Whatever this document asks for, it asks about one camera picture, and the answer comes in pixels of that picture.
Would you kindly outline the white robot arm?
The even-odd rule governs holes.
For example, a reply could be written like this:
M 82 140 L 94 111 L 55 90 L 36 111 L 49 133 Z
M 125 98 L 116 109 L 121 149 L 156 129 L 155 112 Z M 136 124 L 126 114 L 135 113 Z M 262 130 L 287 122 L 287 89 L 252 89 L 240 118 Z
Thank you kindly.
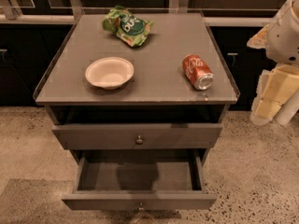
M 286 125 L 298 111 L 299 92 L 299 0 L 287 0 L 274 18 L 249 39 L 247 46 L 265 49 L 277 65 L 263 70 L 250 120 L 265 125 L 275 119 Z

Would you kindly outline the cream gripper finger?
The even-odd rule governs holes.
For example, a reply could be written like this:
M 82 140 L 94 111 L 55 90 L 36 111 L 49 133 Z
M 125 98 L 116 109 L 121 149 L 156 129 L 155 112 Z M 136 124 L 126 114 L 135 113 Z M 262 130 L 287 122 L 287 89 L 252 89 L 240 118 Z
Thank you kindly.
M 277 103 L 261 100 L 256 97 L 251 107 L 250 120 L 255 125 L 265 125 L 273 120 L 281 106 Z
M 249 39 L 247 46 L 252 49 L 264 49 L 269 25 L 265 25 L 257 34 Z

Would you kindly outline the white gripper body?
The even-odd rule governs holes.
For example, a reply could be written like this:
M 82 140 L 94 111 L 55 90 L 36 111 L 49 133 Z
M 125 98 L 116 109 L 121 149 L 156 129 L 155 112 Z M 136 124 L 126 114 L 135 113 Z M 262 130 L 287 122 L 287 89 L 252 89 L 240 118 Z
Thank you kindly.
M 280 110 L 299 89 L 299 67 L 282 64 L 274 68 L 266 81 L 258 110 Z

